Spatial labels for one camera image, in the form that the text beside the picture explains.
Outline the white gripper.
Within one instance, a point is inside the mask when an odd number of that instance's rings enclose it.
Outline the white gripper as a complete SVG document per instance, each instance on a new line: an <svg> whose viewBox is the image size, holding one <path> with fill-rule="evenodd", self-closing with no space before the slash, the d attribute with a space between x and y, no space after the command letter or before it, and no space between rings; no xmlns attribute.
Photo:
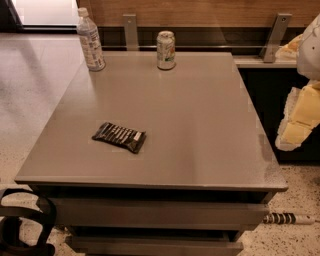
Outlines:
<svg viewBox="0 0 320 256"><path fill-rule="evenodd" d="M300 75L310 79L302 89L293 87L287 96L275 145L282 151L300 147L320 124L320 14L302 35L276 52L277 60L295 60Z"/></svg>

